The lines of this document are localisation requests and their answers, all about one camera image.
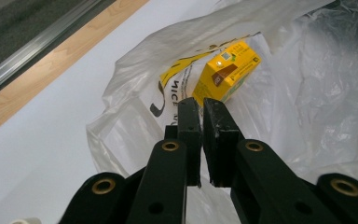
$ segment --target white plastic bag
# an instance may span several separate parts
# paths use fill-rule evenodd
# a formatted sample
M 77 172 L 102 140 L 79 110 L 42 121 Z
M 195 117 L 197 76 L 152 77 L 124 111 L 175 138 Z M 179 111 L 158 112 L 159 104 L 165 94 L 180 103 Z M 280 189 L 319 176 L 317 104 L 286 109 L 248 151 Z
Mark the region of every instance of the white plastic bag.
M 88 126 L 98 170 L 128 176 L 146 165 L 171 122 L 150 105 L 163 107 L 158 79 L 173 62 L 252 35 L 246 41 L 263 62 L 227 102 L 244 136 L 268 143 L 312 182 L 335 171 L 358 179 L 358 6 L 347 1 L 289 22 L 326 3 L 245 1 L 149 36 L 117 62 L 106 109 Z M 187 222 L 239 222 L 227 189 L 208 178 L 202 157 L 202 188 L 188 189 Z

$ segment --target yellow box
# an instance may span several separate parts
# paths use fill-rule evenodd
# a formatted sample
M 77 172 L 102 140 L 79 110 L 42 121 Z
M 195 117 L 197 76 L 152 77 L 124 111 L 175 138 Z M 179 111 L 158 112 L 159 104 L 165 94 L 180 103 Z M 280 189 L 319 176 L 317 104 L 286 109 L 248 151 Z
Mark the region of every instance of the yellow box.
M 245 42 L 229 46 L 206 63 L 193 97 L 201 106 L 205 97 L 225 102 L 260 62 Z

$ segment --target plastic bag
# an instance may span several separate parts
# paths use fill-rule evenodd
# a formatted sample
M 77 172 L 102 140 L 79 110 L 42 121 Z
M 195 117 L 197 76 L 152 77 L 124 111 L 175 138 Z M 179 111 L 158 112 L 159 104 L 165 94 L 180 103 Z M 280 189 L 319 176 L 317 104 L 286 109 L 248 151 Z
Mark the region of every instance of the plastic bag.
M 227 102 L 244 136 L 268 143 L 312 182 L 335 171 L 358 179 L 358 1 L 289 22 L 326 3 L 246 1 L 149 36 L 117 62 L 106 109 L 87 127 L 98 170 L 128 176 L 146 165 L 169 124 L 150 112 L 150 101 L 163 102 L 158 79 L 173 62 L 249 35 L 263 62 Z M 229 190 L 212 187 L 201 163 L 202 188 L 187 192 L 187 223 L 238 223 Z

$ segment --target wooden strip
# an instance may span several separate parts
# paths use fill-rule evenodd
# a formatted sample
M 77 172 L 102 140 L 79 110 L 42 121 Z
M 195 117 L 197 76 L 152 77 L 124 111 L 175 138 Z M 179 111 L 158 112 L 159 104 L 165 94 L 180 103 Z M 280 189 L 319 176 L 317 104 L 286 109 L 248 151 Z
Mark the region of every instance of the wooden strip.
M 148 0 L 117 0 L 0 91 L 0 126 Z

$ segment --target white surface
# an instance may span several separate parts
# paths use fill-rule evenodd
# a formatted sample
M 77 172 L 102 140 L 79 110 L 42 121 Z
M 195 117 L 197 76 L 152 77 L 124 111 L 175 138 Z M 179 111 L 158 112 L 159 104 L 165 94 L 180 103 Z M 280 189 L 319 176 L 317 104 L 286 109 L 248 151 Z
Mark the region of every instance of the white surface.
M 0 223 L 57 223 L 96 174 L 85 126 L 103 112 L 114 62 L 147 35 L 205 15 L 216 1 L 150 0 L 0 127 Z

